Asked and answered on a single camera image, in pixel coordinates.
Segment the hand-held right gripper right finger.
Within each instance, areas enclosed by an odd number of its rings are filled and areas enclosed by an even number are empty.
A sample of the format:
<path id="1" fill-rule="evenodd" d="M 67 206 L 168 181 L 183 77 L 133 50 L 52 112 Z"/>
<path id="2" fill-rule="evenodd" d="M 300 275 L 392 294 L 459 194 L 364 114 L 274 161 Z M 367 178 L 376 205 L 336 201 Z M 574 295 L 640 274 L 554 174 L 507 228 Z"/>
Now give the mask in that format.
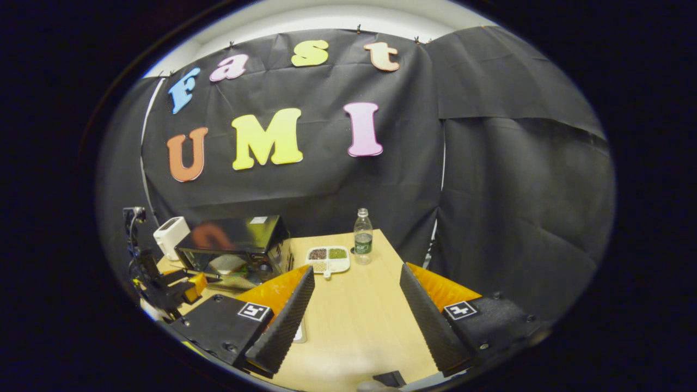
<path id="1" fill-rule="evenodd" d="M 405 263 L 399 285 L 445 376 L 483 372 L 511 359 L 551 332 L 551 324 L 498 294 L 484 296 Z"/>

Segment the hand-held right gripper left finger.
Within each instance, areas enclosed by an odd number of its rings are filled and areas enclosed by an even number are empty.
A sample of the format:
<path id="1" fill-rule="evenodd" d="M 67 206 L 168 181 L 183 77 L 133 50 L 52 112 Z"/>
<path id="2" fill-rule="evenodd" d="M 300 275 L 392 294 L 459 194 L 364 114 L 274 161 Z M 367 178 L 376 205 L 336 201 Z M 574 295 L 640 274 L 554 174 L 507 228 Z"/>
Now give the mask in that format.
<path id="1" fill-rule="evenodd" d="M 170 328 L 204 356 L 271 378 L 291 347 L 314 288 L 312 266 L 301 266 L 236 298 L 213 295 Z"/>

